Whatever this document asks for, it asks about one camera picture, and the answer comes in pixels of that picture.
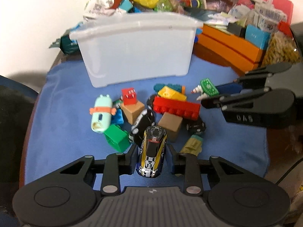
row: red lego brick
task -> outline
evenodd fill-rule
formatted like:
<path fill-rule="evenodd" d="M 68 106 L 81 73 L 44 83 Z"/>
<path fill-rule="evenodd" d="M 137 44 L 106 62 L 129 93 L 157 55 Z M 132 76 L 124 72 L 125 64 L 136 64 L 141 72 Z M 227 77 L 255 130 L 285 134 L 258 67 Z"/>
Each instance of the red lego brick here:
<path fill-rule="evenodd" d="M 153 110 L 156 113 L 175 114 L 189 120 L 197 120 L 200 111 L 200 104 L 192 102 L 184 102 L 178 100 L 171 100 L 162 98 L 159 96 L 155 97 Z"/>
<path fill-rule="evenodd" d="M 122 89 L 122 99 L 124 105 L 134 105 L 137 103 L 137 94 L 134 88 Z"/>

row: black cable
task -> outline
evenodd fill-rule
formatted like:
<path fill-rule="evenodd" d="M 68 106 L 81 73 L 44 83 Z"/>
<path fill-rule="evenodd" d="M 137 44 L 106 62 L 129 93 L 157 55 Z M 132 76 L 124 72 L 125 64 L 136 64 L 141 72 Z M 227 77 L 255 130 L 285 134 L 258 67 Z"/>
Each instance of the black cable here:
<path fill-rule="evenodd" d="M 293 166 L 291 168 L 289 168 L 286 173 L 284 173 L 284 175 L 276 182 L 276 185 L 281 183 L 283 181 L 283 179 L 302 161 L 303 161 L 303 157 L 301 159 L 299 159 L 295 164 L 293 164 Z"/>

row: transparent storage box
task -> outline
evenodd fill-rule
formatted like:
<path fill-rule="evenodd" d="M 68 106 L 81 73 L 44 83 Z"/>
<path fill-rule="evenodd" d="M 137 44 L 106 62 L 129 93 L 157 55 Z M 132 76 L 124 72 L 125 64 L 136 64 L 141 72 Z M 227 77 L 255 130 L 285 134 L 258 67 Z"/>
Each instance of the transparent storage box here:
<path fill-rule="evenodd" d="M 129 13 L 88 22 L 77 40 L 94 87 L 188 73 L 199 20 L 177 13 Z"/>

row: metal screw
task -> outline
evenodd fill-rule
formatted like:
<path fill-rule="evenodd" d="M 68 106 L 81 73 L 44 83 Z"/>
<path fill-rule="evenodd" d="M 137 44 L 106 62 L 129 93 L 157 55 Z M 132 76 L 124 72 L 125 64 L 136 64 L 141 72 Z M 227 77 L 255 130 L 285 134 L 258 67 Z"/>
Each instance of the metal screw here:
<path fill-rule="evenodd" d="M 198 186 L 189 186 L 187 187 L 186 192 L 189 194 L 198 194 L 201 192 L 201 188 Z"/>
<path fill-rule="evenodd" d="M 115 193 L 118 188 L 115 185 L 107 185 L 103 187 L 105 193 Z"/>

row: green bottle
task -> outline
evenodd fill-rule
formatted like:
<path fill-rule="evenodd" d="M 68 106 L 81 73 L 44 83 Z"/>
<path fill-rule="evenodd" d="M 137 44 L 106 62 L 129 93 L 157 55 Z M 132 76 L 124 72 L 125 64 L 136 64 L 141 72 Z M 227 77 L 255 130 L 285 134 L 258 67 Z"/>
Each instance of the green bottle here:
<path fill-rule="evenodd" d="M 155 7 L 156 12 L 172 12 L 173 7 L 169 0 L 159 0 Z"/>

